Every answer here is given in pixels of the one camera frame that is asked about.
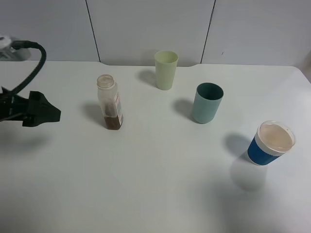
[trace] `white table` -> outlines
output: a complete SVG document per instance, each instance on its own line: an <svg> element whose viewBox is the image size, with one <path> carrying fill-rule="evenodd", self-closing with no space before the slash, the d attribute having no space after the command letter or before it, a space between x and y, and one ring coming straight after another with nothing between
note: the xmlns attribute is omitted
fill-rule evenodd
<svg viewBox="0 0 311 233"><path fill-rule="evenodd" d="M12 89L36 62L0 63ZM96 79L119 84L124 123L101 125ZM216 117L189 119L198 84L220 85ZM307 233L311 231L311 84L294 67L179 67L173 88L153 67L47 62L30 90L59 123L0 123L0 232ZM268 166L240 155L257 127L279 120L293 149Z"/></svg>

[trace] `blue cup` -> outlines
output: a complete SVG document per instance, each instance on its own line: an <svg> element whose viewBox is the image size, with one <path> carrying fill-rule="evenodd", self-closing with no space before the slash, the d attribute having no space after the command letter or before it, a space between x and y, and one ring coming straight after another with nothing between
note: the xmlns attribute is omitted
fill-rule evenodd
<svg viewBox="0 0 311 233"><path fill-rule="evenodd" d="M191 113L193 119L202 124L213 120L223 96L224 91L216 84L198 85Z"/></svg>
<svg viewBox="0 0 311 233"><path fill-rule="evenodd" d="M292 131L284 124L270 120L257 129L247 154L254 164L267 165L288 152L294 144Z"/></svg>

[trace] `jar label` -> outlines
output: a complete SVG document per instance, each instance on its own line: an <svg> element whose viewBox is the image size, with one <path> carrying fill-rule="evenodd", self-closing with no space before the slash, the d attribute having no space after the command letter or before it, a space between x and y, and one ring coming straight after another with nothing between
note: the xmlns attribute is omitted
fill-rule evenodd
<svg viewBox="0 0 311 233"><path fill-rule="evenodd" d="M116 109L117 109L119 123L121 125L122 122L123 122L123 114L122 114L121 102L120 102L120 97L119 97L119 92L118 91L117 91L117 94L115 96L115 105L116 105Z"/></svg>

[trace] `brown spice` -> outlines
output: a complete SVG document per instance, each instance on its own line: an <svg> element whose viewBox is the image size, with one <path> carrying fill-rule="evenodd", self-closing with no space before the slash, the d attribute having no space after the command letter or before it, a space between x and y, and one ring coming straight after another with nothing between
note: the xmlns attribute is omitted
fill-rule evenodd
<svg viewBox="0 0 311 233"><path fill-rule="evenodd" d="M109 130L118 130L121 127L118 116L116 117L105 116L104 119L106 122L107 129Z"/></svg>

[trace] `white wall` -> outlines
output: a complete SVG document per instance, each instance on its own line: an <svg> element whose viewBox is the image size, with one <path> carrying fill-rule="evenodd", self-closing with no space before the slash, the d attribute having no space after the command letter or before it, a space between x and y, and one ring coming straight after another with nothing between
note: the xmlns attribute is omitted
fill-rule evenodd
<svg viewBox="0 0 311 233"><path fill-rule="evenodd" d="M0 32L38 42L48 60L99 60L85 0L1 0Z"/></svg>
<svg viewBox="0 0 311 233"><path fill-rule="evenodd" d="M216 0L203 63L299 67L310 51L311 0Z"/></svg>
<svg viewBox="0 0 311 233"><path fill-rule="evenodd" d="M201 62L214 0L87 0L101 62L153 65L173 50L179 66Z"/></svg>

